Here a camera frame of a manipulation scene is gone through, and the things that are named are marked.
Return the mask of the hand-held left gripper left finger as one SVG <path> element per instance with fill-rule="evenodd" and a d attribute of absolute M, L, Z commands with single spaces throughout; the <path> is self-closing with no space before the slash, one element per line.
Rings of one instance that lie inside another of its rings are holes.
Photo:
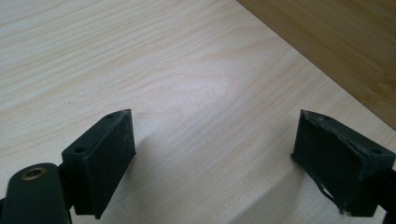
<path fill-rule="evenodd" d="M 134 155 L 132 111 L 102 117 L 62 152 L 66 204 L 100 218 Z"/>

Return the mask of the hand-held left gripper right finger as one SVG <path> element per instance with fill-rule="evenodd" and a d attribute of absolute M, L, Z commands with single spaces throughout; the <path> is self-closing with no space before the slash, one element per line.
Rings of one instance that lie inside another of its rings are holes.
<path fill-rule="evenodd" d="M 396 217 L 396 153 L 331 117 L 303 110 L 291 154 L 342 214 Z"/>

